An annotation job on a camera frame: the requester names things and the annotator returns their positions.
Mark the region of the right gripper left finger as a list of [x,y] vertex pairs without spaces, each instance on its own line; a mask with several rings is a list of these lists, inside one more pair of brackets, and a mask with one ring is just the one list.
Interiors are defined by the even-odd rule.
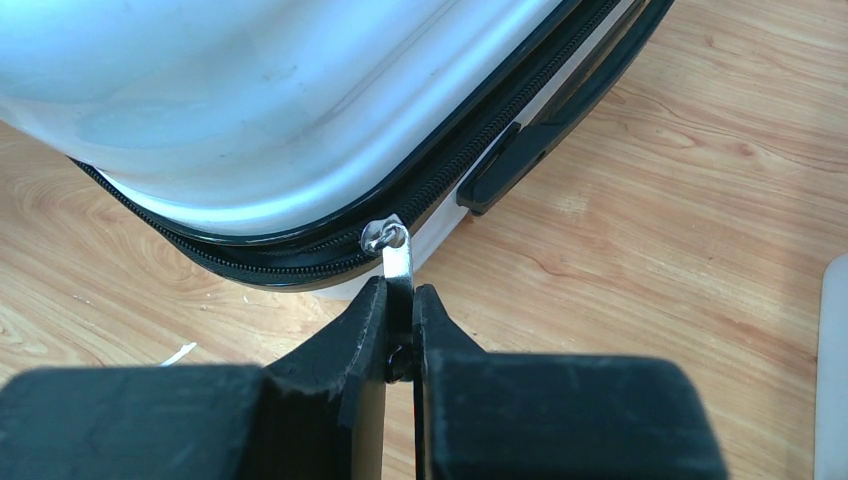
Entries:
[[377,479],[387,285],[268,366],[42,368],[1,391],[5,479]]

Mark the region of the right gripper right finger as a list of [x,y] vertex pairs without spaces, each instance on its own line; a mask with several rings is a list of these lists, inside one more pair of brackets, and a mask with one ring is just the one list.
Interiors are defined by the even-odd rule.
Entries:
[[489,352],[413,300],[420,479],[725,479],[699,394],[657,357]]

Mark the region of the silver zipper pull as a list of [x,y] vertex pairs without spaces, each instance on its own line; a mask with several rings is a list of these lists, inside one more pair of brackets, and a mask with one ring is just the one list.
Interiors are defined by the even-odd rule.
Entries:
[[395,291],[413,296],[411,235],[397,214],[368,222],[360,236],[360,248],[382,259],[383,275]]

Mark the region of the space astronaut hardshell suitcase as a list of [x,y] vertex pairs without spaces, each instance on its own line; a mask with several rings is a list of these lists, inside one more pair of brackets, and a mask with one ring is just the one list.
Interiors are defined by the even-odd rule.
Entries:
[[347,299],[584,119],[667,1],[5,1],[1,117],[202,268]]

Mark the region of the white drawer storage box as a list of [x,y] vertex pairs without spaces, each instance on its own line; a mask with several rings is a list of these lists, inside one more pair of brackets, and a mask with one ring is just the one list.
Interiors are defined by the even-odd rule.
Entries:
[[847,256],[826,268],[816,372],[815,480],[847,478]]

